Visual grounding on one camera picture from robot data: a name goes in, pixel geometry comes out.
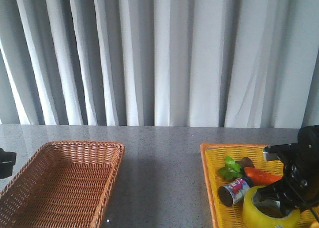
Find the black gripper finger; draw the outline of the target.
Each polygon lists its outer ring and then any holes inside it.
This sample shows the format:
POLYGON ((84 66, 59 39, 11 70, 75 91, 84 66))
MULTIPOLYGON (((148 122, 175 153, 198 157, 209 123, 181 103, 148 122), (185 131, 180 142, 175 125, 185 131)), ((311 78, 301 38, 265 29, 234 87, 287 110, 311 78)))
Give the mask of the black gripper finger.
POLYGON ((258 188, 256 195, 260 202, 265 200, 279 201, 277 192, 273 187, 258 188))

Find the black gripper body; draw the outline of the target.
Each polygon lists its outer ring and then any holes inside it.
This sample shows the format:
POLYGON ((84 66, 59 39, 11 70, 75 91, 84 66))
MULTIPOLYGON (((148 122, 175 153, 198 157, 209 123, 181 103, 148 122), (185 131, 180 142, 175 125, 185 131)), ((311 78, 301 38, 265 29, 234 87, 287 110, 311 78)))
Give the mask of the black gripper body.
POLYGON ((279 153, 283 176, 276 182, 281 209, 308 210, 319 205, 319 154, 279 153))

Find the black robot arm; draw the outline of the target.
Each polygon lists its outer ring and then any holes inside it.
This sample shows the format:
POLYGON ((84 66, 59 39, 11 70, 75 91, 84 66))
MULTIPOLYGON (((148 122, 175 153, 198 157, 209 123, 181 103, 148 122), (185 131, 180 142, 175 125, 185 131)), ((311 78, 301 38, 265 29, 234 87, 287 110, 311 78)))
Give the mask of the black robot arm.
POLYGON ((0 178, 8 178, 13 173, 13 167, 16 163, 16 152, 7 152, 0 148, 0 178))
POLYGON ((283 163, 283 176, 259 188, 260 201, 280 202, 280 209, 301 212, 319 205, 319 126, 306 126, 298 131, 298 142, 263 148, 265 161, 283 163))

